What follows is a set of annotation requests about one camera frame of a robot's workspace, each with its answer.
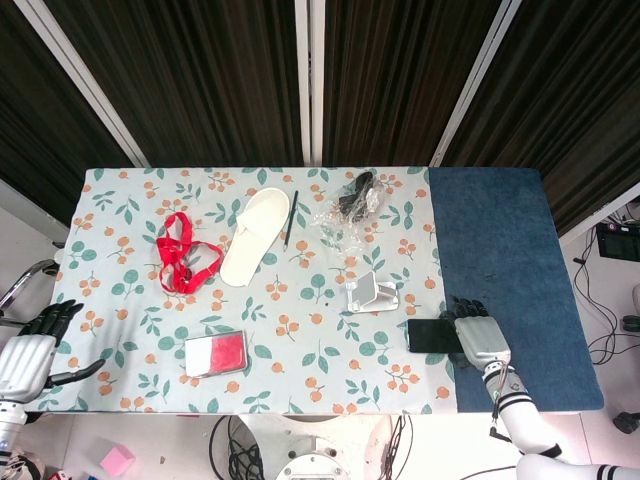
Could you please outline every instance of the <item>pink cube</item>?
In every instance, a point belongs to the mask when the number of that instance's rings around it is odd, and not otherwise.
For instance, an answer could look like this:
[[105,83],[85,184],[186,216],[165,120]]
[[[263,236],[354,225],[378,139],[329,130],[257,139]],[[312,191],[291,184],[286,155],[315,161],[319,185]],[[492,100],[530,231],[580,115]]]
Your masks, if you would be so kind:
[[116,445],[107,453],[107,456],[102,459],[100,466],[104,468],[109,475],[118,477],[127,471],[135,459],[136,457],[126,447]]

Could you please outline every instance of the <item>white slipper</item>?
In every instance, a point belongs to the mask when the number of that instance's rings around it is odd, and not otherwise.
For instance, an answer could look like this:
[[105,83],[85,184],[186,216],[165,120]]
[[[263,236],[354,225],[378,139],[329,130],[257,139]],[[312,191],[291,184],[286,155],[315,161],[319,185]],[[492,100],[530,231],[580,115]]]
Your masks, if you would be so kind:
[[278,188],[257,192],[236,219],[236,232],[220,277],[232,287],[249,285],[260,261],[289,216],[289,197]]

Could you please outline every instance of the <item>metal stand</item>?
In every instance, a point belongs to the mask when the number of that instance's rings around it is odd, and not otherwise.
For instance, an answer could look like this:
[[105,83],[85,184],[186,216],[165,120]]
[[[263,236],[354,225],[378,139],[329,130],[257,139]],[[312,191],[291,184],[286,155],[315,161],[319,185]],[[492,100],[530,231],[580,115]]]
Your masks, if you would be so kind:
[[355,282],[347,282],[346,287],[347,310],[352,313],[396,310],[400,305],[396,284],[376,282],[375,272],[369,272]]

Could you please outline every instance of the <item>blue mat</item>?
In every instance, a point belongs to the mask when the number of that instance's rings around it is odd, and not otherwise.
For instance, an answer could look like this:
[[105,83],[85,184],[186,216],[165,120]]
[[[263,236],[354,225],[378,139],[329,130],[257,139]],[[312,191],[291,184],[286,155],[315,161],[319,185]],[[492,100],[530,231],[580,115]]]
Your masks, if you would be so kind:
[[[429,171],[447,304],[482,301],[540,411],[602,408],[571,283],[539,173],[511,168]],[[460,412],[489,412],[474,368],[456,369]]]

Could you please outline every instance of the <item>black curtain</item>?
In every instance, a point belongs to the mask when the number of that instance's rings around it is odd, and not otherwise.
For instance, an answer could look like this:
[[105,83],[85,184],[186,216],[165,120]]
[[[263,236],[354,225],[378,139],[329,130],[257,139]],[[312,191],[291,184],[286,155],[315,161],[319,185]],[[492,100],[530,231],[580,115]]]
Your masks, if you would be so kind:
[[325,165],[425,165],[499,0],[327,0]]
[[640,181],[638,3],[524,1],[442,165],[540,170],[560,234]]
[[69,224],[87,168],[131,166],[11,1],[0,2],[0,178]]
[[292,0],[47,0],[155,166],[302,165]]

